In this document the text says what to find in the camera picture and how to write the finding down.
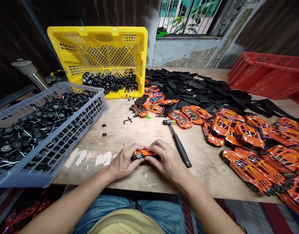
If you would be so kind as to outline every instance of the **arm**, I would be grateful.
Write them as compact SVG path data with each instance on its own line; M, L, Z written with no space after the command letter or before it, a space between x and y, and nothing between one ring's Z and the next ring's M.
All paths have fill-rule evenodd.
M136 143L123 148L110 165L102 168L85 183L48 207L26 225L20 234L70 233L108 184L131 174L144 161L144 159L135 160L132 163L130 161L132 154L142 149L144 146Z
M145 157L145 160L154 165L188 197L206 233L243 233L202 183L190 173L177 151L162 140L156 140L147 150L158 154L161 162L150 156Z

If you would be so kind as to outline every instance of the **yellow shirt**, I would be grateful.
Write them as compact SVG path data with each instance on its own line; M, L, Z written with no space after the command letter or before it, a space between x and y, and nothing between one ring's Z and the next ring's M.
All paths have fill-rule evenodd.
M148 215L138 210L120 209L101 218L88 234L165 234Z

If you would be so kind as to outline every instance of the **wooden table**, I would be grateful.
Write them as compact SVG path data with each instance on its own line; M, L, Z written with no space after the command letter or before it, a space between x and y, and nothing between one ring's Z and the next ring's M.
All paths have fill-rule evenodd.
M227 81L228 70L223 69L193 69L193 68L167 68L169 71L189 71L212 77L215 80ZM152 119L133 118L133 122L123 120L128 116L132 118L129 107L133 101L127 99L107 100L109 110L101 116L85 134L74 150L66 158L60 173L53 183L81 184L116 157L119 151L134 142L149 146L156 139L162 139L175 148L171 130L164 126L164 118ZM290 99L274 101L294 117L299 117L299 105ZM277 117L266 119L273 123ZM102 124L106 124L106 137L102 137ZM267 197L252 193L242 180L220 159L219 152L227 147L215 148L206 143L201 127L193 125L190 129L182 129L174 125L175 132L180 138L187 155L193 165L189 170L205 185L212 197L234 199L243 201L279 203L276 196ZM129 177L115 181L109 188L128 189L148 192L177 193L150 165L139 166Z

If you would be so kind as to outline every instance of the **yellow plastic crate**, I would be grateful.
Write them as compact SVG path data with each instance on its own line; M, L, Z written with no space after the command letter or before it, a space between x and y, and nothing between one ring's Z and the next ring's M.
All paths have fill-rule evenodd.
M110 92L106 99L144 94L148 32L144 27L49 27L48 36L68 80L83 84L82 75L112 73L123 76L134 69L138 91Z

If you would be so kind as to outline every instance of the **hammer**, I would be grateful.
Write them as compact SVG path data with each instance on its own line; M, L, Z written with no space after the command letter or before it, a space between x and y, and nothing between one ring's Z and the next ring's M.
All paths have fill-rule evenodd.
M192 164L191 164L191 162L188 159L188 156L187 156L187 154L185 152L185 149L184 149L181 141L179 140L178 135L176 135L176 133L174 131L174 128L172 126L172 125L175 124L175 120L164 120L164 121L162 121L162 123L163 123L163 125L169 125L169 127L170 127L170 129L172 131L172 134L173 134L173 139L175 141L176 148L178 149L178 151L179 151L179 153L181 155L181 158L182 158L183 163L185 164L185 166L187 168L192 167Z

